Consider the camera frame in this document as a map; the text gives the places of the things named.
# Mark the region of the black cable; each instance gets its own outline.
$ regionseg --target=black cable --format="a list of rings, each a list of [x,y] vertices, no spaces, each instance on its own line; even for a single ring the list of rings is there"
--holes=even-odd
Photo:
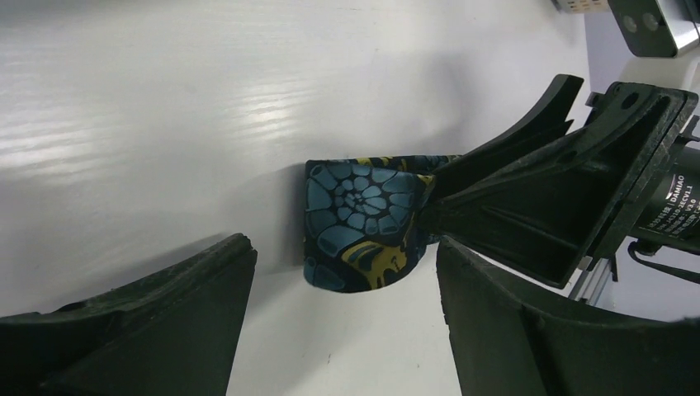
[[[649,268],[655,269],[657,271],[664,272],[665,274],[675,276],[677,278],[683,279],[685,281],[689,281],[695,284],[700,285],[700,274],[697,272],[692,272],[692,271],[686,271],[682,270],[680,268],[673,268],[672,266],[665,266],[663,264],[658,264],[656,262],[648,262],[647,260],[639,258],[637,256],[637,242],[632,242],[630,243],[630,246],[627,247],[627,252],[630,253],[630,257],[632,257],[632,260],[635,262],[640,263],[642,266],[647,266]]]

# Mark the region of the white table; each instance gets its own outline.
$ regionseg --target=white table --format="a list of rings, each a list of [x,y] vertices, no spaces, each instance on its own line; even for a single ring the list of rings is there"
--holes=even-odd
[[[260,257],[229,394],[459,394],[434,250],[377,292],[304,282],[302,164],[469,151],[556,73],[588,77],[580,16],[549,0],[25,0],[0,22],[0,314],[243,232]]]

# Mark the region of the black cylindrical motor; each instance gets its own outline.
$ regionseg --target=black cylindrical motor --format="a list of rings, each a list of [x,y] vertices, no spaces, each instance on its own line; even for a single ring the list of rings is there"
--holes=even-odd
[[[649,246],[664,245],[700,254],[700,150],[683,149],[636,221],[631,236]]]

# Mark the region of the patterned fabric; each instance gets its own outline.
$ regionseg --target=patterned fabric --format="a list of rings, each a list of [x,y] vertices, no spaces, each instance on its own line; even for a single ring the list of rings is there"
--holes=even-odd
[[[432,170],[456,156],[306,163],[304,277],[343,293],[374,290],[411,272],[437,239],[415,226]]]

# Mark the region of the blue and black fabric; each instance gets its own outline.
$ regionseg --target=blue and black fabric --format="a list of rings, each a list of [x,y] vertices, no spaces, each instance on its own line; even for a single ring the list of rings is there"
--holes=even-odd
[[[411,272],[437,239],[416,227],[431,171],[456,156],[306,163],[304,277],[343,293],[374,290]]]

